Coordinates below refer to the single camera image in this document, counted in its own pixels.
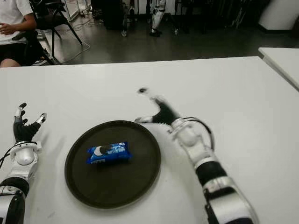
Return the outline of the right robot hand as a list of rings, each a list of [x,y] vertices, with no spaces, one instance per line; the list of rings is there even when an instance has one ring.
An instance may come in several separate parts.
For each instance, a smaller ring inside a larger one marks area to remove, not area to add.
[[[161,95],[154,94],[148,88],[144,87],[140,88],[137,93],[147,96],[151,102],[158,106],[159,111],[155,115],[136,118],[136,123],[165,124],[171,126],[175,120],[180,118],[180,115],[174,109],[172,109],[172,107]]]

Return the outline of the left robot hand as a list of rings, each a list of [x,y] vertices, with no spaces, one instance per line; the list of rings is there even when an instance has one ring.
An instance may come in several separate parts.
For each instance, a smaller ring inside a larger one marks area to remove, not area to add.
[[[30,142],[47,119],[47,113],[42,113],[35,122],[26,125],[28,120],[22,118],[26,106],[27,103],[20,104],[14,115],[13,133],[16,144],[23,141]]]

